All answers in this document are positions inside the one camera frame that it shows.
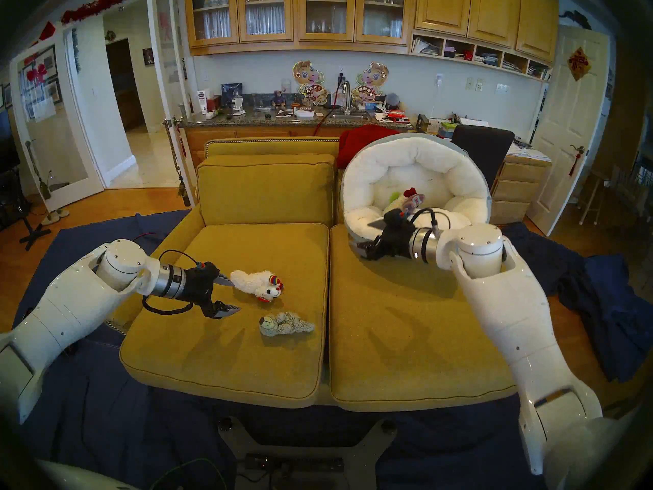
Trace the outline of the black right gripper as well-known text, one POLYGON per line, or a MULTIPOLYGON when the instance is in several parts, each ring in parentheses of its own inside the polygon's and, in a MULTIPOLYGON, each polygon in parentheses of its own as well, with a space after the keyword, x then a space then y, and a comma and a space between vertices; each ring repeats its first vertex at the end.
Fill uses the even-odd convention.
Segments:
POLYGON ((364 259, 377 261, 383 257, 411 259, 411 239, 416 231, 404 209, 392 209, 383 219, 375 219, 368 227, 383 230, 379 240, 356 243, 356 252, 364 259))

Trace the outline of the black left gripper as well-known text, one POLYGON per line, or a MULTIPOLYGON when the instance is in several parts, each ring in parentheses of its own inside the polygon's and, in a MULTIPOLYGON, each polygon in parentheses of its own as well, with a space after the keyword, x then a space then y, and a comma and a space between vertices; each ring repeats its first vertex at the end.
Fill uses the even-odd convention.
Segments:
POLYGON ((178 300, 197 305, 207 318, 225 318, 236 314, 240 307, 213 302, 214 283, 218 285, 234 285, 229 277, 219 271, 210 261, 200 262, 193 268, 182 270, 182 285, 178 290, 178 300))

